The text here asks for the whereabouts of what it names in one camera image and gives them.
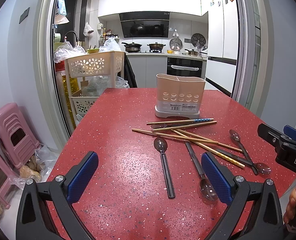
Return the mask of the person's right hand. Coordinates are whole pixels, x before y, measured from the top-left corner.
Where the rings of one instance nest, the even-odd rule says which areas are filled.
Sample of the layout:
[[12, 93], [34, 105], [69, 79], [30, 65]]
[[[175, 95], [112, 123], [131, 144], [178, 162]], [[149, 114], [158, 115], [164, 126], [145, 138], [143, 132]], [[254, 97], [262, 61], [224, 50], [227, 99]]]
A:
[[292, 190], [289, 196], [289, 201], [286, 207], [286, 212], [283, 216], [284, 223], [288, 223], [296, 214], [296, 187]]

